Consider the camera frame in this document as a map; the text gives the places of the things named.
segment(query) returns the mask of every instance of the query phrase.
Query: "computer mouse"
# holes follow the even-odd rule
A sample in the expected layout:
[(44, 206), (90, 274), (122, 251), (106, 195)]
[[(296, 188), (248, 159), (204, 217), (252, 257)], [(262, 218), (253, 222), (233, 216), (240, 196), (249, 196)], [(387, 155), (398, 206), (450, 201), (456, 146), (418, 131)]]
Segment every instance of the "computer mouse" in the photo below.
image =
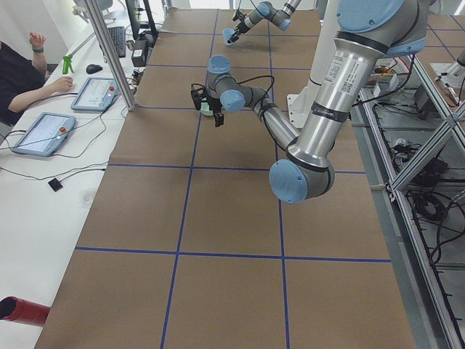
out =
[(101, 71), (103, 68), (101, 65), (98, 65), (98, 64), (89, 64), (86, 68), (86, 73), (88, 74), (93, 74), (93, 73), (96, 73), (98, 71)]

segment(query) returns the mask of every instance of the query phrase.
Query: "green object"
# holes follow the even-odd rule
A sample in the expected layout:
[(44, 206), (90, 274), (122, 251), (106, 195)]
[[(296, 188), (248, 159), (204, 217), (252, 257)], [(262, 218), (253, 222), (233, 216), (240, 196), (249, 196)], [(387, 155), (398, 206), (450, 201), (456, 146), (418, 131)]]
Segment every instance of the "green object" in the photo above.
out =
[(71, 65), (71, 59), (73, 55), (63, 56), (63, 74), (68, 74), (68, 71), (74, 73), (73, 66)]
[(213, 111), (210, 110), (209, 104), (206, 102), (206, 98), (202, 99), (202, 104), (201, 104), (201, 113), (204, 116), (213, 116)]

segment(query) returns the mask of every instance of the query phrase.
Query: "white table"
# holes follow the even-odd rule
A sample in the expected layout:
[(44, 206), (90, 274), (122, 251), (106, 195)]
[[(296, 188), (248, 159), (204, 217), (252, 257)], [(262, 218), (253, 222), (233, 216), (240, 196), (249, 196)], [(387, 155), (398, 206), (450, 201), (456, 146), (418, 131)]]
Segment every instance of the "white table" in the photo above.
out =
[[(117, 21), (111, 25), (125, 25), (127, 15), (116, 13)], [(72, 52), (92, 32), (89, 25), (70, 48)], [(74, 79), (70, 92), (78, 92), (87, 78), (86, 66), (99, 64), (103, 70), (92, 76), (111, 77), (111, 71), (103, 60), (97, 38), (94, 36), (73, 57)], [(121, 58), (126, 77), (134, 67), (131, 52)], [(62, 63), (58, 65), (49, 81), (62, 75)], [(47, 100), (26, 111), (13, 130), (27, 129), (44, 111), (74, 115), (79, 127), (92, 119), (96, 113), (75, 113), (70, 109), (72, 97)], [(107, 129), (77, 159), (61, 156), (39, 158), (20, 156), (10, 150), (0, 150), (0, 166), (10, 171), (34, 177), (55, 176), (70, 169), (102, 164), (116, 144), (127, 109), (122, 97), (103, 114)], [(96, 119), (69, 135), (57, 153), (75, 156), (104, 129)], [(10, 136), (14, 145), (21, 134)], [(105, 168), (106, 165), (93, 166)], [(60, 286), (74, 246), (79, 237), (92, 200), (99, 187), (103, 171), (76, 174), (63, 181), (63, 188), (54, 192), (49, 180), (32, 180), (0, 170), (0, 299), (16, 296), (44, 305), (51, 305)], [(60, 180), (66, 174), (59, 175)], [(0, 321), (0, 348), (31, 349), (34, 347), (41, 327)]]

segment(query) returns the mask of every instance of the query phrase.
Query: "red cylinder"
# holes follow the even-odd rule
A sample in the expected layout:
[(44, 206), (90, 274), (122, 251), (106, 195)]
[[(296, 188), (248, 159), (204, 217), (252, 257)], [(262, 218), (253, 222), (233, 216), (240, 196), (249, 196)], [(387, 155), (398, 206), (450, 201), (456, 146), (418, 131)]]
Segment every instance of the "red cylinder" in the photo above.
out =
[(0, 320), (20, 324), (43, 327), (49, 311), (50, 307), (16, 297), (7, 297), (0, 302)]

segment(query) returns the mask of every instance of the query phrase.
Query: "person's hand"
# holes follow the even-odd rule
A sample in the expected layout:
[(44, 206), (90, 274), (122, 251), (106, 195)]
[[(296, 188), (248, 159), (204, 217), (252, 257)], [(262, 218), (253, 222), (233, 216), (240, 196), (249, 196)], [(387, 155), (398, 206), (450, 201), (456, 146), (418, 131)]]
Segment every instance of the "person's hand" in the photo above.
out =
[(68, 92), (73, 87), (73, 78), (62, 76), (50, 84), (53, 92)]
[(41, 49), (44, 47), (45, 40), (47, 38), (42, 34), (37, 34), (33, 31), (29, 33), (29, 43), (34, 49)]

